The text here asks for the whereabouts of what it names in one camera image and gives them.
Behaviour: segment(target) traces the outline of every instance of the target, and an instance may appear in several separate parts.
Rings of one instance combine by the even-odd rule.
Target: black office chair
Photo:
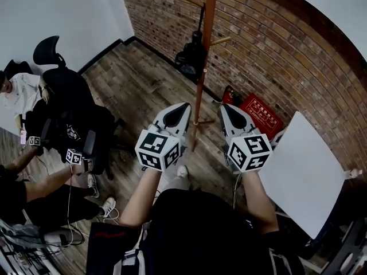
[[[43,78],[52,92],[55,114],[45,123],[41,141],[54,147],[66,162],[68,149],[92,159],[93,174],[106,170],[113,178],[110,167],[110,149],[123,150],[135,155],[134,148],[118,145],[114,136],[118,126],[125,126],[122,119],[115,122],[114,116],[105,108],[95,104],[89,86],[77,72],[66,67],[65,60],[56,53],[59,36],[49,37],[40,42],[33,53],[38,65],[55,64],[58,68],[47,70]]]

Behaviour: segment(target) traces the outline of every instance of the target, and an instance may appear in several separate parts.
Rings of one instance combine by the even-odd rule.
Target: black trim
[[[169,59],[167,56],[163,55],[161,52],[159,52],[158,50],[156,50],[154,47],[150,46],[148,43],[144,42],[142,39],[137,38],[136,36],[132,36],[129,39],[122,41],[121,39],[116,40],[115,42],[113,42],[110,46],[108,46],[107,48],[105,48],[103,51],[101,51],[97,56],[95,56],[90,62],[88,62],[87,64],[85,64],[79,71],[78,74],[82,75],[84,72],[86,72],[88,70],[88,68],[90,68],[94,63],[96,63],[98,60],[100,60],[103,56],[105,56],[109,51],[111,51],[114,47],[118,46],[119,44],[124,44],[125,46],[127,46],[128,44],[132,43],[132,42],[139,42],[140,44],[142,44],[145,48],[147,48],[149,51],[153,52],[155,55],[157,55],[159,58],[163,59],[164,61],[166,61],[169,65],[171,65],[174,69],[176,69],[177,71],[179,71],[176,68],[176,64],[174,63],[173,60]],[[194,84],[197,85],[197,81],[196,80],[191,80],[188,77],[186,77],[189,81],[193,82]],[[209,88],[207,88],[206,86],[203,87],[203,91],[205,93],[207,93],[214,101],[217,102],[221,102],[221,99]]]
[[[93,57],[87,64],[85,64],[79,71],[78,74],[82,75],[84,72],[86,72],[94,63],[96,63],[98,60],[100,60],[103,56],[105,56],[109,51],[111,51],[113,48],[117,47],[120,44],[123,44],[124,42],[121,39],[116,40],[113,42],[110,46],[102,50],[100,53],[98,53],[95,57]]]

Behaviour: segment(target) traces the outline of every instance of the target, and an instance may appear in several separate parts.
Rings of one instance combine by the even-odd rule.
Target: red box
[[[240,109],[248,113],[255,126],[265,133],[269,140],[282,130],[283,122],[273,113],[264,102],[255,94],[250,94],[248,98],[240,105]]]

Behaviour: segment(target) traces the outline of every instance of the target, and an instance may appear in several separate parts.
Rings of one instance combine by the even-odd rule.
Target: white board
[[[311,238],[324,226],[345,179],[338,160],[300,112],[259,174],[268,196]]]

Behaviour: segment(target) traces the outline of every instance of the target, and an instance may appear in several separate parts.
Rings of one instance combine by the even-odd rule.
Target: wooden floor
[[[119,139],[125,143],[135,144],[141,130],[148,127],[160,110],[181,102],[188,102],[192,107],[195,104],[196,85],[137,42],[117,46],[86,71],[84,77],[96,104],[107,107],[116,118],[120,117],[127,122],[126,129],[117,132]],[[218,108],[219,104],[204,93],[201,120],[215,120],[215,123],[200,128],[196,149],[194,152],[186,150],[183,162],[189,168],[194,188],[214,193],[231,203],[235,176],[224,163],[221,151],[224,136],[217,116]],[[186,135],[187,140],[191,132],[192,123]],[[0,156],[2,163],[19,154],[18,139],[9,133],[1,134],[0,145],[3,148],[10,147],[6,156]],[[142,171],[137,159],[127,153],[114,151],[112,156],[111,170],[115,179],[109,181],[105,174],[97,177],[101,196],[94,201],[102,204],[106,197],[113,195],[117,200],[116,208],[121,213]],[[40,159],[46,163],[49,173],[65,166],[54,151],[45,153]],[[32,161],[28,172],[36,180],[47,176],[44,166],[38,160]],[[162,189],[173,175],[172,172],[165,175],[159,188]],[[85,186],[85,179],[85,176],[81,176],[79,180],[73,180],[73,185],[77,183]],[[88,234],[90,224],[90,221],[82,221],[78,227]],[[86,239],[83,245],[68,247],[55,256],[54,260],[64,274],[85,273],[88,237]]]

